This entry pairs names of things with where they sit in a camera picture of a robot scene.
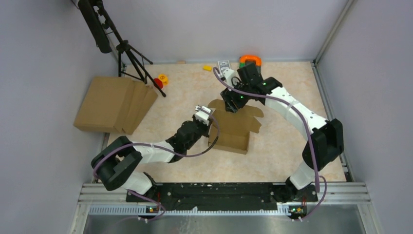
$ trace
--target table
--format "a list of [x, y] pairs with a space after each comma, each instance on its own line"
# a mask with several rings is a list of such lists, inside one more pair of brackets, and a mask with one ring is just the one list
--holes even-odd
[[[182, 122], [191, 120], [196, 105], [207, 106], [220, 98], [224, 86], [212, 72], [202, 69], [205, 65], [216, 66], [214, 63], [146, 65], [152, 77], [168, 76], [169, 84], [163, 88], [167, 97], [159, 95], [128, 138], [139, 142], [165, 140], [175, 134]], [[231, 68], [238, 68], [238, 63], [231, 63]], [[137, 76], [132, 66], [128, 66], [126, 72]], [[297, 100], [326, 117], [310, 62], [264, 62], [261, 72], [264, 79], [272, 76], [279, 80]], [[202, 156], [183, 158], [175, 163], [138, 165], [136, 170], [149, 173], [156, 182], [284, 182], [302, 162], [301, 153], [306, 142], [274, 110], [253, 100], [248, 105], [261, 108], [264, 118], [258, 118], [262, 127], [258, 134], [251, 133], [246, 155], [212, 149]], [[110, 134], [109, 143], [119, 136]], [[206, 148], [207, 138], [202, 137], [188, 154]], [[346, 181], [339, 158], [320, 174], [327, 181]]]

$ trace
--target black tripod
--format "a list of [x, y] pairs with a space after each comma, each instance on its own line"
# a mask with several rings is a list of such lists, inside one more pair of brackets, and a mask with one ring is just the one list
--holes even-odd
[[[121, 76], [121, 74], [125, 74], [128, 76], [131, 76], [133, 78], [139, 79], [141, 81], [143, 81], [145, 84], [148, 83], [147, 78], [149, 78], [153, 85], [159, 90], [159, 92], [162, 94], [162, 96], [166, 97], [167, 95], [161, 90], [161, 88], [158, 86], [158, 84], [153, 80], [153, 78], [150, 76], [150, 74], [147, 72], [147, 70], [145, 69], [144, 66], [144, 62], [143, 60], [146, 60], [149, 64], [153, 64], [152, 61], [150, 61], [148, 58], [146, 58], [143, 54], [141, 54], [139, 51], [137, 51], [133, 46], [129, 45], [128, 40], [123, 40], [122, 37], [120, 36], [119, 32], [117, 31], [113, 21], [111, 20], [111, 18], [109, 17], [108, 13], [106, 12], [105, 8], [103, 7], [103, 2], [102, 0], [98, 0], [96, 1], [96, 6], [99, 8], [97, 13], [103, 17], [105, 17], [105, 23], [102, 24], [104, 29], [112, 29], [112, 32], [110, 33], [114, 33], [117, 40], [119, 41], [119, 45], [116, 47], [116, 49], [118, 50], [118, 76]], [[142, 58], [142, 63], [136, 58], [136, 56], [133, 54], [134, 51], [135, 53], [137, 53], [141, 58]], [[129, 60], [131, 61], [133, 67], [135, 68], [135, 70], [138, 72], [138, 75], [140, 78], [136, 77], [136, 76], [132, 76], [126, 72], [122, 72], [122, 54], [126, 53], [126, 55], [128, 56]]]

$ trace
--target wall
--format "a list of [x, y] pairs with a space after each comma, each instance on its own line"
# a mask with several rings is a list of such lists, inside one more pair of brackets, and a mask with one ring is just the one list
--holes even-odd
[[116, 62], [69, 0], [4, 1], [0, 32], [1, 233], [67, 233], [102, 140], [73, 120]]
[[385, 233], [411, 233], [413, 2], [358, 1], [320, 64]]
[[123, 39], [155, 62], [310, 60], [347, 0], [106, 0]]

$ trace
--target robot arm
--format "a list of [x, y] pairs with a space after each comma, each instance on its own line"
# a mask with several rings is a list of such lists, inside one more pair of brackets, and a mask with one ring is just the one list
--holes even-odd
[[[145, 194], [155, 182], [148, 174], [134, 171], [139, 163], [176, 162], [182, 158], [177, 154], [186, 155], [187, 150], [202, 136], [208, 136], [211, 123], [207, 113], [212, 111], [205, 106], [197, 106], [195, 110], [192, 120], [183, 122], [176, 134], [167, 140], [158, 143], [136, 143], [122, 136], [106, 147], [91, 162], [93, 168], [100, 163], [96, 175], [105, 188], [108, 191], [124, 188]], [[120, 150], [101, 162], [117, 149]]]
[[[243, 108], [250, 99], [260, 101], [263, 105], [284, 116], [284, 118], [292, 123], [302, 134], [304, 139], [308, 141], [303, 121], [298, 113], [292, 109], [292, 106], [294, 106], [303, 115], [309, 127], [318, 171], [323, 169], [329, 162], [336, 159], [343, 152], [343, 127], [340, 121], [337, 119], [328, 121], [326, 118], [315, 114], [290, 95], [275, 78], [269, 77], [263, 80], [254, 64], [240, 68], [237, 72], [239, 78], [237, 78], [236, 72], [233, 70], [226, 69], [222, 72], [223, 77], [221, 80], [228, 85], [228, 88], [221, 92], [227, 111], [237, 112]], [[231, 88], [261, 95], [262, 97], [244, 96], [232, 91]], [[285, 100], [289, 105], [270, 98], [263, 98], [263, 96]], [[308, 142], [302, 152], [302, 157], [303, 162], [286, 181], [288, 190], [288, 192], [286, 192], [287, 197], [304, 189], [314, 180], [315, 173]]]

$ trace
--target small cardboard box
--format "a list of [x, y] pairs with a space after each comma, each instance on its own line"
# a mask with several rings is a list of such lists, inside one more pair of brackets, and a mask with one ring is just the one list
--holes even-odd
[[142, 81], [134, 81], [131, 106], [125, 123], [122, 127], [124, 133], [131, 135], [142, 122], [150, 107], [158, 98], [152, 87], [146, 86]]
[[[250, 132], [258, 133], [261, 128], [256, 117], [264, 117], [260, 108], [245, 106], [237, 113], [225, 111], [225, 103], [216, 99], [208, 104], [208, 108], [215, 108], [212, 115], [220, 125], [220, 136], [214, 148], [234, 153], [246, 154], [249, 147]], [[209, 132], [208, 146], [213, 143], [218, 129], [214, 122]]]
[[77, 113], [82, 131], [121, 133], [133, 96], [131, 78], [95, 77]]

